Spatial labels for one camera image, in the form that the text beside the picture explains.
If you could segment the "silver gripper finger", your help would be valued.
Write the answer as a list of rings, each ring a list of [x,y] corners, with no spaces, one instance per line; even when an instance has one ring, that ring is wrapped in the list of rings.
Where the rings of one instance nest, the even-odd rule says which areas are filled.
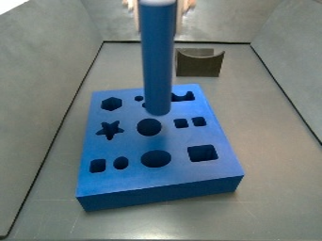
[[[183,15],[196,6],[196,0],[176,0],[176,33],[183,30]]]
[[[135,28],[139,30],[139,0],[121,0],[121,5],[127,7],[133,15]]]

